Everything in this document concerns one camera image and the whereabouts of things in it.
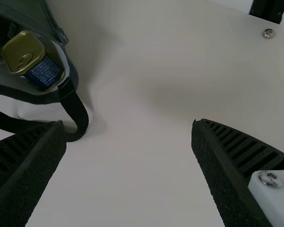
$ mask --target black bag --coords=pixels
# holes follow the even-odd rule
[[[43,38],[54,41],[67,60],[69,73],[51,91],[44,93],[25,86],[19,86],[17,79],[2,79],[0,76],[0,95],[35,105],[61,103],[67,114],[77,125],[75,133],[65,132],[67,142],[81,138],[88,127],[88,114],[76,94],[78,85],[77,70],[68,58],[64,46],[68,39],[54,20],[45,0],[0,0],[0,48],[17,30],[31,30]],[[9,117],[0,112],[0,129],[18,133],[41,124]]]

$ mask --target tin can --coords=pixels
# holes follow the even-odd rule
[[[17,74],[40,91],[55,86],[64,69],[46,53],[44,45],[28,30],[20,32],[2,48],[10,73]]]

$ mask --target metal screw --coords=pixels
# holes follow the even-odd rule
[[[281,188],[284,183],[282,179],[271,171],[261,171],[258,173],[259,180],[272,188]]]
[[[263,31],[263,37],[265,39],[272,39],[275,36],[275,31],[273,29],[266,29],[265,31]]]

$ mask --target gold can lid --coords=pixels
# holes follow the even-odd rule
[[[9,40],[1,53],[9,71],[21,75],[44,57],[45,47],[31,31],[25,30]]]

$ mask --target white table surface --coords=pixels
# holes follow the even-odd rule
[[[94,115],[27,226],[224,226],[191,150],[192,122],[208,118],[284,152],[284,26],[202,0],[50,6]],[[262,38],[266,28],[275,38]],[[0,96],[0,110],[11,113],[9,102]]]

